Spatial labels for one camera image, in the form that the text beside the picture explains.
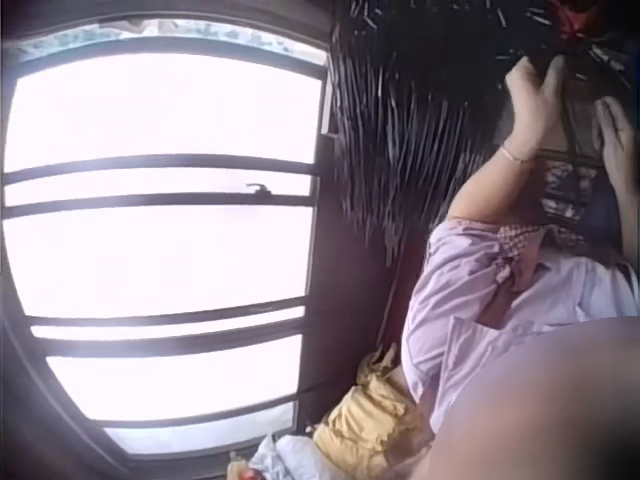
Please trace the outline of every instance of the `shirt sleeve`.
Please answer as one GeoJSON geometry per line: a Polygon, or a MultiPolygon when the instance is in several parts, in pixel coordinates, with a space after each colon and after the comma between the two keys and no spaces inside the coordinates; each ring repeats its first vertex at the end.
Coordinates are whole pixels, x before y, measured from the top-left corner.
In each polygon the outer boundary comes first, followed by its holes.
{"type": "Polygon", "coordinates": [[[402,368],[416,402],[425,388],[438,388],[451,322],[475,321],[497,287],[498,228],[449,220],[429,239],[402,335],[402,368]]]}

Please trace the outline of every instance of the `window latch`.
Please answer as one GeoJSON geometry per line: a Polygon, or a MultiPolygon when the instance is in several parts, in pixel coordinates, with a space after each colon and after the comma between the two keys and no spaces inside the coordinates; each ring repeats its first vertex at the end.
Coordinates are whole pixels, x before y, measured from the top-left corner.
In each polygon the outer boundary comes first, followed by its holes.
{"type": "Polygon", "coordinates": [[[262,183],[247,183],[247,187],[257,187],[257,189],[253,191],[254,195],[272,195],[271,190],[262,183]]]}

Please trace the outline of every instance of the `red object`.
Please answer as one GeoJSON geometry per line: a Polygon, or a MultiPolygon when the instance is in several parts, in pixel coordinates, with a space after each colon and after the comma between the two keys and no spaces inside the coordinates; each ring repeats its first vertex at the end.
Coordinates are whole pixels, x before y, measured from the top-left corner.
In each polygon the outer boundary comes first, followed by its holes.
{"type": "Polygon", "coordinates": [[[568,6],[563,5],[561,0],[552,0],[552,2],[560,21],[560,31],[563,39],[573,40],[584,37],[596,27],[601,1],[585,12],[575,12],[568,6]]]}

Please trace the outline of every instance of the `window frame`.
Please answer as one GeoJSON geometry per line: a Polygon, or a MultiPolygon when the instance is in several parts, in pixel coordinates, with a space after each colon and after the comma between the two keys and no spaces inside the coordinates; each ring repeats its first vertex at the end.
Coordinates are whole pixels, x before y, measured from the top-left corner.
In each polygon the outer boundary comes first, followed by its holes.
{"type": "MultiPolygon", "coordinates": [[[[5,67],[3,76],[5,81],[3,90],[9,90],[9,95],[3,92],[3,118],[2,129],[6,127],[11,114],[11,101],[15,94],[15,88],[19,79],[25,75],[52,68],[66,63],[87,60],[100,56],[132,54],[132,53],[186,53],[214,57],[223,57],[235,60],[243,60],[261,65],[288,70],[294,73],[310,76],[322,81],[321,95],[316,124],[316,148],[314,163],[291,162],[275,159],[262,159],[253,157],[241,157],[216,154],[167,154],[167,155],[138,155],[131,157],[113,157],[92,160],[73,161],[56,165],[27,168],[5,174],[3,164],[0,165],[0,273],[2,273],[2,296],[4,306],[2,313],[3,327],[6,327],[9,340],[20,351],[23,362],[29,369],[32,379],[39,390],[54,408],[62,415],[73,430],[97,451],[110,465],[110,468],[118,472],[118,476],[131,474],[130,468],[138,461],[148,464],[149,461],[180,460],[187,458],[205,457],[214,453],[227,452],[230,449],[246,449],[256,446],[261,438],[250,439],[241,444],[216,447],[209,450],[183,452],[179,454],[162,455],[132,455],[124,451],[103,430],[105,422],[90,420],[80,412],[75,402],[66,393],[46,363],[46,356],[106,356],[129,357],[135,356],[162,356],[188,353],[201,353],[236,348],[238,346],[262,343],[263,341],[284,338],[290,335],[302,334],[303,346],[305,336],[319,323],[305,313],[303,318],[277,322],[275,324],[248,327],[225,332],[200,334],[177,338],[158,338],[145,340],[118,340],[110,342],[95,341],[69,341],[35,338],[31,333],[31,326],[145,326],[168,325],[176,323],[204,322],[218,319],[226,319],[275,311],[292,306],[306,305],[309,295],[309,283],[312,271],[311,259],[313,258],[314,243],[316,238],[317,199],[321,172],[318,156],[322,153],[321,142],[323,139],[322,126],[326,118],[325,108],[330,103],[327,101],[328,68],[327,66],[314,65],[304,60],[288,57],[279,53],[261,50],[253,46],[232,44],[211,39],[183,38],[183,37],[149,37],[131,38],[127,40],[111,40],[101,43],[85,45],[69,50],[52,53],[50,55],[28,60],[20,64],[5,67]],[[147,194],[147,195],[121,195],[112,197],[97,197],[90,199],[59,200],[40,202],[36,204],[4,207],[4,186],[23,181],[46,178],[68,173],[99,171],[127,168],[169,168],[169,167],[198,167],[198,168],[236,168],[247,170],[261,170],[269,172],[298,173],[310,175],[311,192],[308,196],[294,195],[270,195],[268,197],[256,194],[237,193],[206,193],[206,194],[147,194]],[[126,317],[112,319],[61,319],[46,317],[30,317],[25,315],[20,304],[16,286],[11,275],[8,263],[6,243],[2,220],[19,216],[33,215],[45,212],[66,211],[87,208],[108,208],[131,205],[300,205],[313,208],[312,234],[308,256],[307,281],[305,297],[285,299],[264,304],[245,305],[227,309],[219,309],[207,312],[190,312],[171,315],[126,317]]],[[[2,141],[2,159],[4,159],[5,136],[2,141]]],[[[283,398],[252,405],[250,407],[217,412],[215,414],[190,417],[186,419],[173,419],[162,421],[144,422],[106,422],[109,426],[121,427],[136,426],[140,428],[157,426],[178,426],[180,424],[197,424],[206,421],[232,418],[239,414],[260,411],[283,403],[295,402],[294,425],[291,431],[298,430],[298,411],[300,402],[309,396],[310,392],[297,392],[283,398]]]]}

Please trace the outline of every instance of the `hand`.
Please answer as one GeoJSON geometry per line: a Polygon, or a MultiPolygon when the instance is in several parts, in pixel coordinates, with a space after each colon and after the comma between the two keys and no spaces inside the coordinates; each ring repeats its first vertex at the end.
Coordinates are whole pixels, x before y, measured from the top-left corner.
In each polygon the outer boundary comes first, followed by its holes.
{"type": "Polygon", "coordinates": [[[560,119],[564,63],[564,57],[555,57],[540,83],[535,68],[523,57],[506,77],[515,120],[505,146],[522,160],[536,153],[544,136],[560,119]]]}
{"type": "Polygon", "coordinates": [[[615,98],[601,98],[596,102],[595,109],[596,127],[599,128],[604,143],[602,159],[609,181],[617,194],[637,194],[635,129],[615,98]]]}

